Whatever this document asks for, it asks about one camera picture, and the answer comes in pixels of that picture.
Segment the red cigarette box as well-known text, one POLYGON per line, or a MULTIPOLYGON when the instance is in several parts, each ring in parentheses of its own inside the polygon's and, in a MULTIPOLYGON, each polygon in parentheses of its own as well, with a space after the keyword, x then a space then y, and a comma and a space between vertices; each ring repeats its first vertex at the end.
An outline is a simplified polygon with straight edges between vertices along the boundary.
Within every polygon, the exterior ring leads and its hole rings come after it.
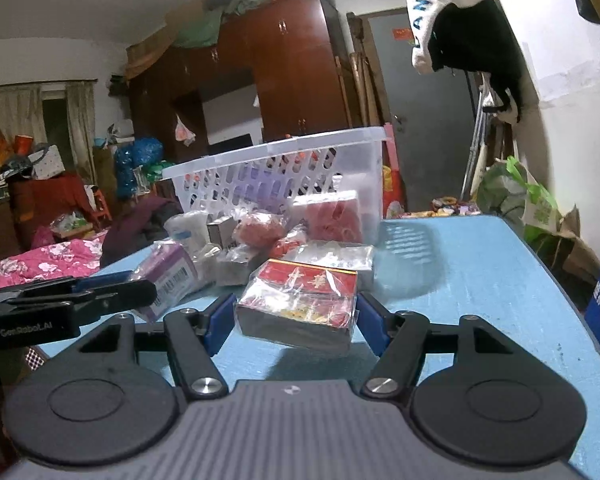
POLYGON ((235 304, 243 335, 289 347, 343 354, 356 322, 358 274, 268 259, 235 304))

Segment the pink red packet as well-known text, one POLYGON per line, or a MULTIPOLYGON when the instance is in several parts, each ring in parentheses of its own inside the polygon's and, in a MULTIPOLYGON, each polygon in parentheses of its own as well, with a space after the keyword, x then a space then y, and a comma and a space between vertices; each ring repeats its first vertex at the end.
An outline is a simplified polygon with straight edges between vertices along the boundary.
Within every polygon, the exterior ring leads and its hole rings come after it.
POLYGON ((305 223, 310 240, 362 243, 358 192, 340 191, 295 197, 288 206, 293 222, 305 223))

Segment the white perforated plastic basket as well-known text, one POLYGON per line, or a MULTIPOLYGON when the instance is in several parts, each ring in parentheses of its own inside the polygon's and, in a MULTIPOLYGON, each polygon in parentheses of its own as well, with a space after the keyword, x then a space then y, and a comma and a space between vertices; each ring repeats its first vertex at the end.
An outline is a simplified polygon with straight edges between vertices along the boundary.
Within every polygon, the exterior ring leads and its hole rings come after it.
POLYGON ((363 240, 377 240, 382 219, 381 127, 295 136, 182 162, 163 170, 185 212, 212 217, 237 208, 282 214, 297 196, 355 191, 363 240))

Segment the pink floral bedding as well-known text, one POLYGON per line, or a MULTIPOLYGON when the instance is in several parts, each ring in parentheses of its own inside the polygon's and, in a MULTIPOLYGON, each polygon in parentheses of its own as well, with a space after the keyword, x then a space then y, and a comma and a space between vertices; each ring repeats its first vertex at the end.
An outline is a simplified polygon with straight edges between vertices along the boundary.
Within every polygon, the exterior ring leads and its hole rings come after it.
POLYGON ((99 270, 107 232, 47 245, 0 261, 0 288, 56 278, 86 278, 99 270))

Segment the purple barcode box in bag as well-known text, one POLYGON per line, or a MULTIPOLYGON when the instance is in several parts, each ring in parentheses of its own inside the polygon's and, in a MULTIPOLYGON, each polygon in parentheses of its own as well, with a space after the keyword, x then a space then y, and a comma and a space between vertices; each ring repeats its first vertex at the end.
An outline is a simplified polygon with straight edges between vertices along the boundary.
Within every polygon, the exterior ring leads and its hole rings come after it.
POLYGON ((176 307, 187 295, 200 289, 202 281, 185 248, 173 240, 151 245, 149 255, 131 273, 130 281, 154 284, 156 298, 148 306, 135 308, 147 322, 155 322, 176 307))

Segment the white gauze roll packet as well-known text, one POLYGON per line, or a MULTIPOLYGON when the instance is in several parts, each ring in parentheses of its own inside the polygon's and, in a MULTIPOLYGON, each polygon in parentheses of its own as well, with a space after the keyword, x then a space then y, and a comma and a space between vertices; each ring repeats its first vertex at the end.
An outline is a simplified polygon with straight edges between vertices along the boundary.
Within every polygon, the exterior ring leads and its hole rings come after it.
POLYGON ((195 255, 210 242, 208 222, 205 211, 189 211, 166 220, 164 228, 174 242, 180 243, 189 255, 195 255))

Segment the red round wrapped packet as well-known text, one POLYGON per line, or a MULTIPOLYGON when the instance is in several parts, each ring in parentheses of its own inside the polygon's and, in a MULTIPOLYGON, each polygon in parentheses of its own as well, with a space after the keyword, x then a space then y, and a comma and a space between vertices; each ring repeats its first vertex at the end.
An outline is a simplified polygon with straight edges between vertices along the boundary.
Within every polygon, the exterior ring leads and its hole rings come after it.
POLYGON ((272 247, 286 235, 286 218, 263 210, 246 211, 238 217, 234 241, 252 248, 272 247))

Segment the green plastic bag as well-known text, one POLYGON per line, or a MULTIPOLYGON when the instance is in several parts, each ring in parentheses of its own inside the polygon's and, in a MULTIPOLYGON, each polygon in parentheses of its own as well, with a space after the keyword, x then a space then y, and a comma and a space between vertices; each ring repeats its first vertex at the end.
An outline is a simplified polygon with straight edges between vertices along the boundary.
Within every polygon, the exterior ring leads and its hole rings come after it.
POLYGON ((514 156, 486 170, 474 199, 483 214, 503 219, 528 243, 557 234, 562 222, 554 196, 514 156))

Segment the orange white hanging bag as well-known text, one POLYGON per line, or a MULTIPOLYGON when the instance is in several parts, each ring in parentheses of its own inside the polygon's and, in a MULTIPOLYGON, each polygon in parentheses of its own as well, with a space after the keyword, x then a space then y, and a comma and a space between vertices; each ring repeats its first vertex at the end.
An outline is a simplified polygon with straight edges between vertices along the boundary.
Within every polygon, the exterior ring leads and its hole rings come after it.
POLYGON ((181 142, 186 148, 191 146, 196 141, 196 134, 186 127, 180 116, 176 116, 176 126, 174 129, 175 140, 181 142))

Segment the beige window curtains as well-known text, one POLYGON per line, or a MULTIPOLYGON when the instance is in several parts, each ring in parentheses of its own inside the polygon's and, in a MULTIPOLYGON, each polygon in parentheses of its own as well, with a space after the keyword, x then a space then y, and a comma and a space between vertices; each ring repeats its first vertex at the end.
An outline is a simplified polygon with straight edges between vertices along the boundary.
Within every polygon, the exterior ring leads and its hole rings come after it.
MULTIPOLYGON (((74 166, 88 183, 97 182, 93 157, 95 140, 94 80, 65 81, 69 143, 74 166)), ((9 140, 32 136, 46 142, 43 118, 43 84, 0 86, 0 133, 9 140)))

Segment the grey metal door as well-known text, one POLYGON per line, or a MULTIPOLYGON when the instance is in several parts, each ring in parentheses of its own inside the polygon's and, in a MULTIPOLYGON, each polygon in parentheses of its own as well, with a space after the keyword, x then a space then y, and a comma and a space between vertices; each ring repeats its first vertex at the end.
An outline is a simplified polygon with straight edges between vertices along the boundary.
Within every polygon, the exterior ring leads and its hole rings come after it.
POLYGON ((370 63, 381 117, 393 126, 406 210, 460 197, 475 125, 475 84, 462 70, 421 75, 407 13, 347 14, 354 47, 370 63))

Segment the dark red wooden wardrobe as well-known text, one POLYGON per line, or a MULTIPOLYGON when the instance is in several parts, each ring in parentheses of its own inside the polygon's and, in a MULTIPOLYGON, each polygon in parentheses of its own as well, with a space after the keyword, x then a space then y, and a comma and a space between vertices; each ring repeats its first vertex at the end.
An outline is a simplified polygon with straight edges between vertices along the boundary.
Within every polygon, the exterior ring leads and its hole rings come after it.
POLYGON ((245 87, 259 98, 266 142, 362 124, 340 15, 327 0, 276 0, 220 28, 213 47, 170 47, 129 82, 134 133, 171 162, 207 154, 204 103, 245 87), (196 134, 175 140, 176 116, 196 134))

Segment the black hanging garment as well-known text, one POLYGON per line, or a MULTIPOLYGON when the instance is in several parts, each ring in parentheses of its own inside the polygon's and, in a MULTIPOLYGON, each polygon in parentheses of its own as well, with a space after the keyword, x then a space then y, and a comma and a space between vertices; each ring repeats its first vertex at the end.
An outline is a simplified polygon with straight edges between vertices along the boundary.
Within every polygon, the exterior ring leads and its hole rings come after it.
POLYGON ((428 49, 433 70, 443 67, 490 76, 490 86, 500 101, 489 112, 522 111, 521 57, 505 15, 494 0, 474 6, 445 6, 434 20, 428 49))

